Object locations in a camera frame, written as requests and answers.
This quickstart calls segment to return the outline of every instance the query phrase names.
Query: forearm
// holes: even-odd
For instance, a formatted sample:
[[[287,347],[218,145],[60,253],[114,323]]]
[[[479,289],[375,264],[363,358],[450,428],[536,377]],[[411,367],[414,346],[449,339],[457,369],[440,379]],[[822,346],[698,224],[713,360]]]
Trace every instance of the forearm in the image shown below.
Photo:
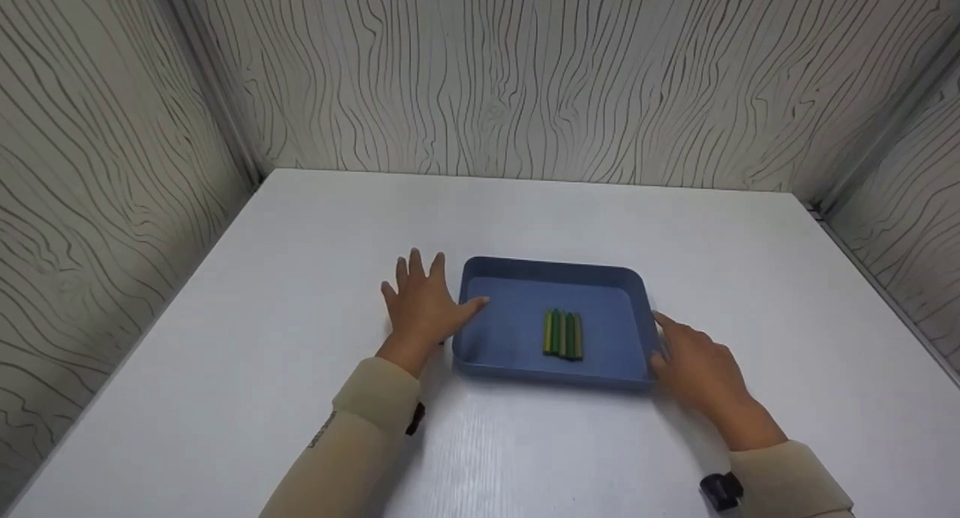
[[[404,439],[418,395],[419,382],[401,368],[382,358],[362,361],[260,517],[359,515]]]
[[[730,470],[743,485],[744,518],[851,516],[853,502],[820,460],[790,442],[759,402],[747,396],[706,414],[730,449]]]
[[[730,453],[743,485],[744,518],[846,518],[854,502],[806,445],[785,442]]]

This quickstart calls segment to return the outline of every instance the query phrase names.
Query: wall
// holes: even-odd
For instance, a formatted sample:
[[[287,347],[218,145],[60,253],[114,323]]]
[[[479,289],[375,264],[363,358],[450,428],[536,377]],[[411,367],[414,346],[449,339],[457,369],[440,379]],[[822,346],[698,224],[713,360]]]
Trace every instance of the wall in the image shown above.
[[[823,189],[956,0],[196,0],[268,166]]]
[[[153,0],[0,0],[0,512],[247,179]]]
[[[960,73],[829,223],[960,370]]]

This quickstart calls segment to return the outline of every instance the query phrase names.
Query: left hand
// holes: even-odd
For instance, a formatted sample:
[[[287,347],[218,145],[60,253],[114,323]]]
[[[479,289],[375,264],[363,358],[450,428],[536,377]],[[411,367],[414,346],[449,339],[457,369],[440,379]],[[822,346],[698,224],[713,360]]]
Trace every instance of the left hand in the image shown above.
[[[427,275],[423,272],[421,253],[414,248],[409,264],[405,258],[397,259],[397,289],[389,282],[380,285],[393,331],[376,355],[415,378],[437,350],[437,344],[459,331],[490,300],[477,297],[458,305],[446,288],[445,263],[443,252],[436,253]]]

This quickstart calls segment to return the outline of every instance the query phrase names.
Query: tabletop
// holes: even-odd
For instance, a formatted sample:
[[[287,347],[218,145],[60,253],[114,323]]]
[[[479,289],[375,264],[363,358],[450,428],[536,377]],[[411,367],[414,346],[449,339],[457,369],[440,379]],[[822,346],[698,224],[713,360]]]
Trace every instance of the tabletop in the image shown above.
[[[960,392],[794,197],[277,170],[10,511],[255,517],[387,329],[381,280],[417,245],[633,268],[655,309],[726,343],[754,393],[862,516],[960,515]],[[654,394],[464,377],[449,344],[427,415],[371,513],[709,516],[729,466]]]

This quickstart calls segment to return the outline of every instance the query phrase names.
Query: finger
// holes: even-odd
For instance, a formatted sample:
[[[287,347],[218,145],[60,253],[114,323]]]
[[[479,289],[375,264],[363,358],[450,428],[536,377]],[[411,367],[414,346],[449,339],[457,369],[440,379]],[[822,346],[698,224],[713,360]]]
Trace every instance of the finger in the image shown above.
[[[394,306],[394,303],[397,302],[397,292],[394,291],[393,286],[387,281],[380,283],[380,292],[383,293],[383,300],[387,303],[387,310],[390,310]]]
[[[419,250],[414,248],[410,251],[410,276],[412,278],[423,278],[423,259],[419,255]]]
[[[402,292],[404,286],[407,285],[407,261],[404,259],[404,256],[397,258],[397,290]]]
[[[654,351],[654,354],[650,355],[650,367],[657,374],[658,380],[663,381],[668,377],[670,365],[663,358],[663,355],[659,354],[659,351]]]
[[[711,344],[713,343],[713,338],[709,334],[704,333],[703,331],[693,331],[693,336],[697,338],[701,343]]]
[[[432,264],[430,264],[430,276],[438,276],[446,283],[446,256],[443,252],[436,252]]]
[[[656,312],[656,311],[655,311],[655,312],[654,312],[654,319],[657,320],[657,323],[659,323],[659,326],[661,326],[662,329],[665,330],[665,331],[666,331],[669,327],[679,326],[679,323],[676,323],[676,321],[670,319],[670,317],[669,317],[669,316],[666,316],[665,313],[659,313],[659,312]]]
[[[458,307],[460,311],[460,324],[465,324],[467,321],[476,316],[477,312],[483,310],[484,306],[487,306],[487,303],[490,302],[490,297],[474,297],[466,301]]]

